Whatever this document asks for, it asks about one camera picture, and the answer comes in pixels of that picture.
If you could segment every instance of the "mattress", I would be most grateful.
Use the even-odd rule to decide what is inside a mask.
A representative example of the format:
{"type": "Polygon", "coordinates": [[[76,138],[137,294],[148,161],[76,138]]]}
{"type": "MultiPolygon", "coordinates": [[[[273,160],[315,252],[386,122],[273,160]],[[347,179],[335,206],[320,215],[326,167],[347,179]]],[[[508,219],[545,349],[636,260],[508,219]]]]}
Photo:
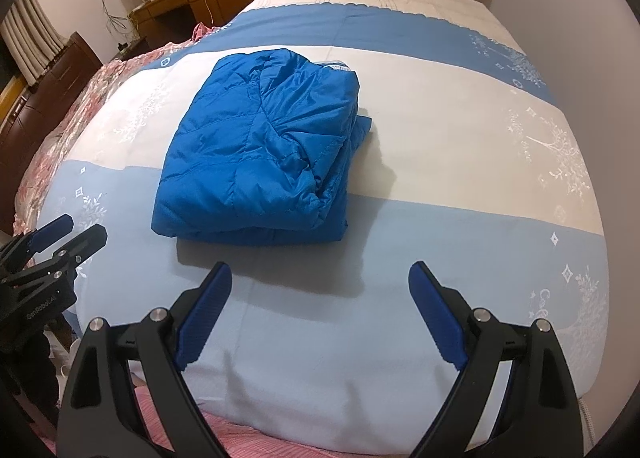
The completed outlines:
{"type": "MultiPolygon", "coordinates": [[[[471,0],[255,0],[108,99],[38,224],[61,213],[76,233],[109,234],[78,268],[82,327],[138,321],[230,264],[232,295],[184,377],[204,411],[285,440],[367,454],[420,440],[457,373],[408,292],[417,260],[501,321],[551,321],[578,395],[602,358],[606,244],[584,160],[540,74],[471,0]],[[358,113],[374,126],[351,166],[345,238],[231,247],[153,233],[164,156],[216,61],[280,47],[360,81],[358,113]]],[[[476,443],[507,377],[503,363],[476,443]]]]}

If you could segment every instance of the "window curtain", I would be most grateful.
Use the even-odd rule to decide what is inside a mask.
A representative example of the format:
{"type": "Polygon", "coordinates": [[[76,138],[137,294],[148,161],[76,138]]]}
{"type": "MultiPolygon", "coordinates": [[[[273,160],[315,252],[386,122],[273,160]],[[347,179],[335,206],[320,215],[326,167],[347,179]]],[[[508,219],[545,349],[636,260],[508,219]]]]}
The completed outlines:
{"type": "Polygon", "coordinates": [[[0,32],[29,86],[65,46],[65,40],[53,28],[38,0],[15,0],[0,25],[0,32]]]}

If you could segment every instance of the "blue gripper pad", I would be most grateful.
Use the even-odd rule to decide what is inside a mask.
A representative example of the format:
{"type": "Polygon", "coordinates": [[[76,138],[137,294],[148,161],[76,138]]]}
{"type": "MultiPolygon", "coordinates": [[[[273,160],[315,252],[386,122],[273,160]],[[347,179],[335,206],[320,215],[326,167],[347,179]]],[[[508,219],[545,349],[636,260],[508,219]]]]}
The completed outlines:
{"type": "Polygon", "coordinates": [[[68,214],[63,214],[33,233],[29,241],[29,250],[40,253],[68,235],[73,228],[74,220],[68,214]]]}
{"type": "Polygon", "coordinates": [[[231,294],[231,269],[225,263],[201,285],[204,291],[177,331],[175,365],[182,372],[200,357],[204,345],[231,294]]]}
{"type": "Polygon", "coordinates": [[[409,292],[440,355],[461,371],[468,361],[462,326],[419,263],[414,263],[409,270],[409,292]]]}

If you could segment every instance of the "metal screw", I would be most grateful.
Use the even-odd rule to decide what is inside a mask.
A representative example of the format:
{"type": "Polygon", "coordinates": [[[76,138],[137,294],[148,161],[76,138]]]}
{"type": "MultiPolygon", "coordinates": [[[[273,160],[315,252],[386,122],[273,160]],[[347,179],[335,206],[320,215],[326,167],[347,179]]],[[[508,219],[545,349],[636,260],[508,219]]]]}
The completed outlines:
{"type": "Polygon", "coordinates": [[[166,309],[156,308],[151,311],[151,313],[149,314],[149,317],[151,321],[155,321],[155,323],[159,323],[166,317],[167,314],[168,312],[166,311],[166,309]]]}
{"type": "Polygon", "coordinates": [[[549,321],[547,321],[546,319],[538,319],[536,321],[536,326],[541,332],[548,332],[549,330],[551,330],[551,323],[549,323],[549,321]]]}
{"type": "Polygon", "coordinates": [[[480,321],[480,323],[486,323],[491,319],[491,313],[489,313],[489,311],[485,310],[484,308],[476,308],[474,310],[474,317],[476,318],[476,321],[480,321]]]}
{"type": "Polygon", "coordinates": [[[97,332],[100,328],[104,326],[104,319],[102,317],[94,317],[89,323],[89,330],[92,332],[97,332]]]}

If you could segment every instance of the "blue jacket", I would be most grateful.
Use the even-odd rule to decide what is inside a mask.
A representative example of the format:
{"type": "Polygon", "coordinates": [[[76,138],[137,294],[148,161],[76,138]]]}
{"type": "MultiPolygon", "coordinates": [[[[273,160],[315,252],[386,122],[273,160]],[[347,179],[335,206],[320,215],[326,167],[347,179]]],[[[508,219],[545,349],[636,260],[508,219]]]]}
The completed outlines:
{"type": "Polygon", "coordinates": [[[358,78],[290,50],[219,60],[175,132],[151,227],[237,245],[340,240],[351,158],[371,120],[358,78]]]}

